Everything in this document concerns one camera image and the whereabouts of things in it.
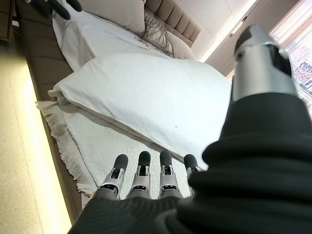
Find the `white bed sheet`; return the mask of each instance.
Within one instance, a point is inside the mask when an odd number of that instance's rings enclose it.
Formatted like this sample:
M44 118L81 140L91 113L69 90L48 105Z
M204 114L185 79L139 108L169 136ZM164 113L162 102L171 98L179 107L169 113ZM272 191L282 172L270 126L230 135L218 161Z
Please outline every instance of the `white bed sheet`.
M115 23L84 11L77 12L65 1L62 4L70 13L71 19L64 20L61 16L53 14L53 29L58 45L73 71L77 71L98 56L115 53L167 57Z

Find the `wall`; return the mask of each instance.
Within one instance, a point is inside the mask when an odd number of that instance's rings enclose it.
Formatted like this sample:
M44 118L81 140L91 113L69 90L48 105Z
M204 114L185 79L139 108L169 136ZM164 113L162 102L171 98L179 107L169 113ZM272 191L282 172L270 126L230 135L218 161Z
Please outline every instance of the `wall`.
M195 58L206 61L242 19L255 0L174 0L201 28L192 46Z

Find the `black glove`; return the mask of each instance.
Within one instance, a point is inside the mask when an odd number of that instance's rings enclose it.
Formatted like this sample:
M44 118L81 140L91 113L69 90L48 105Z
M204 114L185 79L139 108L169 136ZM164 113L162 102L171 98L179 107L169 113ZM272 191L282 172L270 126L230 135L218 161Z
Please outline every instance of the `black glove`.
M70 19L68 11L57 0L25 0L26 3L30 3L32 7L43 17L50 18L51 11L49 5L65 20ZM82 11L82 7L77 0L66 0L76 11Z

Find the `beige tufted headboard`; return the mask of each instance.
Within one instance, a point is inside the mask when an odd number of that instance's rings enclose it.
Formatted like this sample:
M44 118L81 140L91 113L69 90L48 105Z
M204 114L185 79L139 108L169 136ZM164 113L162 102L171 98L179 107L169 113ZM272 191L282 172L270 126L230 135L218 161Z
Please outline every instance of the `beige tufted headboard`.
M145 11L164 22L167 31L173 33L189 47L196 40L200 28L181 10L173 0L146 0Z

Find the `white pillowcase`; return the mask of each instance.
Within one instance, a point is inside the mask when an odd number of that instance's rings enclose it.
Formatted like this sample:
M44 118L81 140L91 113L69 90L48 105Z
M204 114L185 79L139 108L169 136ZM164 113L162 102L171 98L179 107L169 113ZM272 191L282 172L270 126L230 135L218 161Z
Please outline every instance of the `white pillowcase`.
M84 11L136 34L145 30L143 0L78 0Z
M190 47L177 36L168 32L168 39L173 48L174 56L176 59L191 59L195 60L195 56Z

